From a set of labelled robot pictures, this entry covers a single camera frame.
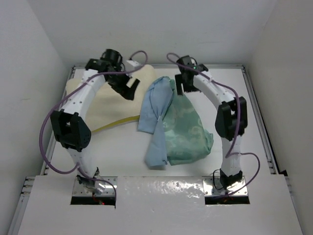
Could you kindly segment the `cream quilted pillow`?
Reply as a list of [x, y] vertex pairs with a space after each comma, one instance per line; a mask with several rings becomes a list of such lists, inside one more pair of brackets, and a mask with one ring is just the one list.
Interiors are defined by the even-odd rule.
[[69, 114], [78, 112], [88, 128], [94, 131], [115, 121], [138, 116], [146, 91], [156, 78], [156, 72], [150, 65], [134, 72], [127, 86], [130, 87], [135, 79], [139, 79], [140, 83], [134, 100], [126, 100], [100, 75], [68, 98], [62, 109]]

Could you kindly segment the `blue and green pillowcase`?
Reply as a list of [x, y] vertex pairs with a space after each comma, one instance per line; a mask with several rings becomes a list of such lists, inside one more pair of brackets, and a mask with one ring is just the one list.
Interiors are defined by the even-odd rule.
[[206, 158], [214, 143], [191, 101], [177, 94], [175, 81], [167, 76], [147, 89], [137, 129], [152, 135], [144, 158], [149, 168], [194, 163]]

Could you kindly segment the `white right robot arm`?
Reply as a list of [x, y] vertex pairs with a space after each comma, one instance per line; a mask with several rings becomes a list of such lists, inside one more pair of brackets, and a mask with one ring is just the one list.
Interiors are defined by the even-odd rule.
[[192, 61], [190, 56], [177, 61], [180, 74], [175, 76], [177, 92], [202, 92], [217, 110], [215, 129], [222, 140], [223, 160], [220, 168], [220, 184], [227, 189], [241, 181], [241, 136], [247, 128], [247, 103], [231, 87], [215, 81], [209, 69]]

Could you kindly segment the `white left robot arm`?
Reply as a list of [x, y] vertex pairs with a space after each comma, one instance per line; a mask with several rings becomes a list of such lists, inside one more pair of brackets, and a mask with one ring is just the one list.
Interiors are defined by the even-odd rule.
[[100, 88], [107, 84], [126, 100], [133, 100], [140, 83], [136, 79], [131, 86], [128, 82], [133, 72], [143, 67], [139, 62], [128, 59], [113, 49], [107, 49], [98, 59], [89, 59], [81, 82], [76, 90], [68, 95], [66, 103], [50, 115], [56, 141], [70, 154], [77, 165], [78, 183], [93, 194], [102, 194], [114, 186], [99, 175], [98, 167], [93, 163], [88, 145], [91, 141], [91, 130], [86, 124], [87, 111]]

